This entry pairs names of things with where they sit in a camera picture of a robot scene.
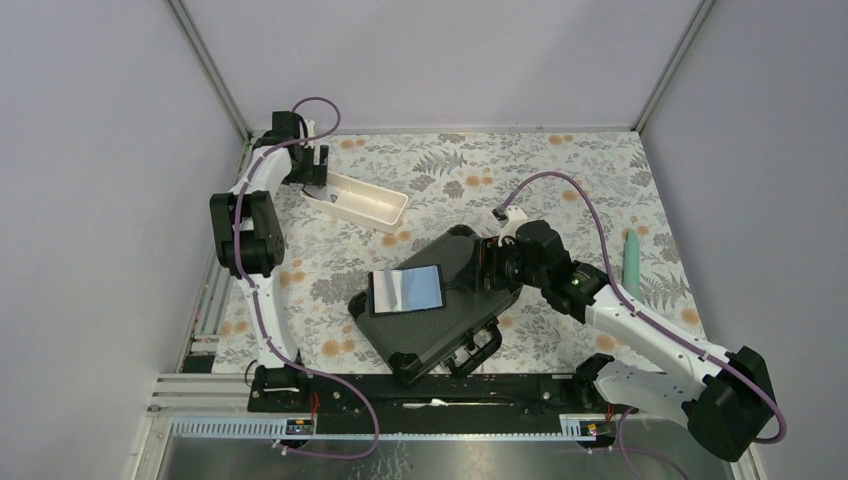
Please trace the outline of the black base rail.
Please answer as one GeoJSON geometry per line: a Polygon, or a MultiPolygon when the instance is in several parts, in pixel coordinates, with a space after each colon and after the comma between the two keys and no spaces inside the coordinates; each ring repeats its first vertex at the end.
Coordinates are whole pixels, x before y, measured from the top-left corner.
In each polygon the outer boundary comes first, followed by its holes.
{"type": "Polygon", "coordinates": [[[348,374],[339,381],[272,374],[254,380],[247,409],[302,415],[324,435],[518,436],[560,434],[567,417],[603,422],[626,408],[568,374],[428,375],[413,386],[388,374],[348,374]]]}

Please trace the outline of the floral tablecloth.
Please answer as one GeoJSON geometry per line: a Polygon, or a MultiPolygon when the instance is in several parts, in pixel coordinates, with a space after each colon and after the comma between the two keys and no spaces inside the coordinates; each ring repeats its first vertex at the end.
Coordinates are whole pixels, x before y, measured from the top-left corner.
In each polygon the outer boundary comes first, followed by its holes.
{"type": "Polygon", "coordinates": [[[504,199],[547,221],[578,260],[622,263],[627,232],[641,248],[646,304],[702,335],[689,281],[639,136],[473,133],[337,136],[334,172],[406,194],[398,230],[386,234],[319,212],[293,186],[274,202],[287,246],[279,281],[303,362],[332,373],[387,367],[347,310],[377,268],[399,265],[448,228],[490,236],[504,199]]]}

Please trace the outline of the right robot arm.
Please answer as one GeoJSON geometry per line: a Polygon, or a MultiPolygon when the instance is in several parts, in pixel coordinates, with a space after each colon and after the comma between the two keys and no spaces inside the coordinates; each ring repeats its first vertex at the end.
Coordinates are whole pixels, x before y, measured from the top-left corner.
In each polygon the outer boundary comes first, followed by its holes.
{"type": "Polygon", "coordinates": [[[479,241],[472,262],[482,287],[528,286],[555,311],[624,341],[655,370],[596,354],[579,365],[575,402],[597,412],[608,403],[634,407],[684,427],[715,457],[738,461],[776,417],[763,356],[732,352],[677,328],[624,292],[607,273],[574,260],[543,220],[522,221],[479,241]]]}

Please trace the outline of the mint green tube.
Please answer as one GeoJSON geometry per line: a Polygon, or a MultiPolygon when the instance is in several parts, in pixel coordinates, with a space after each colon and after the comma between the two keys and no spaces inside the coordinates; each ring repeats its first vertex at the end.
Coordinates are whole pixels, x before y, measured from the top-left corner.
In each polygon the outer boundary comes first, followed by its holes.
{"type": "Polygon", "coordinates": [[[642,301],[641,272],[640,272],[641,248],[638,235],[634,230],[629,230],[624,244],[622,284],[624,289],[634,296],[637,301],[642,301]]]}

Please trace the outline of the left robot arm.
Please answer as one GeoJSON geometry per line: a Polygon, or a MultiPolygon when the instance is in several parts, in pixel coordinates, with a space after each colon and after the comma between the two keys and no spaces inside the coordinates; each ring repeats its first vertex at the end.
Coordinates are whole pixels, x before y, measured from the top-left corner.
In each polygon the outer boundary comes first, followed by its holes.
{"type": "Polygon", "coordinates": [[[286,244],[274,196],[283,184],[326,179],[327,149],[310,140],[314,133],[314,123],[294,111],[273,113],[272,127],[254,143],[245,172],[209,201],[218,262],[241,289],[257,336],[251,396],[271,394],[288,411],[307,404],[311,387],[279,285],[286,244]]]}

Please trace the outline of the credit card in tray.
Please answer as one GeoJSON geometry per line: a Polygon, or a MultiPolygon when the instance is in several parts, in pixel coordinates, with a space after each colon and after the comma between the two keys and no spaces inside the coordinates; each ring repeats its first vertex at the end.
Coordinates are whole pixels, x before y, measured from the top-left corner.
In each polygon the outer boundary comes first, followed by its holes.
{"type": "Polygon", "coordinates": [[[313,196],[321,201],[328,203],[336,203],[340,197],[341,191],[339,189],[326,186],[323,188],[317,188],[313,193],[313,196]]]}

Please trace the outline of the white plastic tray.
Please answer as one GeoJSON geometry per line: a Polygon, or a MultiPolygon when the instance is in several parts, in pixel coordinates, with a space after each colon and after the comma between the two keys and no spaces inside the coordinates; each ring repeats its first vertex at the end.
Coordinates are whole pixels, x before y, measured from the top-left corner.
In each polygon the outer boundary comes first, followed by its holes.
{"type": "Polygon", "coordinates": [[[301,196],[315,210],[363,227],[394,234],[400,225],[409,197],[401,192],[329,172],[326,186],[341,191],[336,203],[313,196],[317,186],[304,186],[301,196]]]}

